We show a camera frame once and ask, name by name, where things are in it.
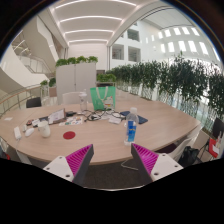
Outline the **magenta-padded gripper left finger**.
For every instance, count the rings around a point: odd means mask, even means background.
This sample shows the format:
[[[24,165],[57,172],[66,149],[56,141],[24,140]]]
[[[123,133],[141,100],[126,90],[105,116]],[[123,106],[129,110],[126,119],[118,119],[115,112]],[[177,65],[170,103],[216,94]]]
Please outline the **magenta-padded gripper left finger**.
[[[93,155],[94,148],[90,144],[66,157],[56,157],[44,167],[44,170],[77,185],[81,185]]]

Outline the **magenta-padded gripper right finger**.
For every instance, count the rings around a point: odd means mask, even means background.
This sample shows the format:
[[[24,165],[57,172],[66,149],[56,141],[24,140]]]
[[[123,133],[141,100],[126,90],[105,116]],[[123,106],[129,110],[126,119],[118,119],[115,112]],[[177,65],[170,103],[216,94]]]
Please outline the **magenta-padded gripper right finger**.
[[[143,146],[131,144],[131,154],[144,184],[149,184],[182,169],[168,154],[157,154]]]

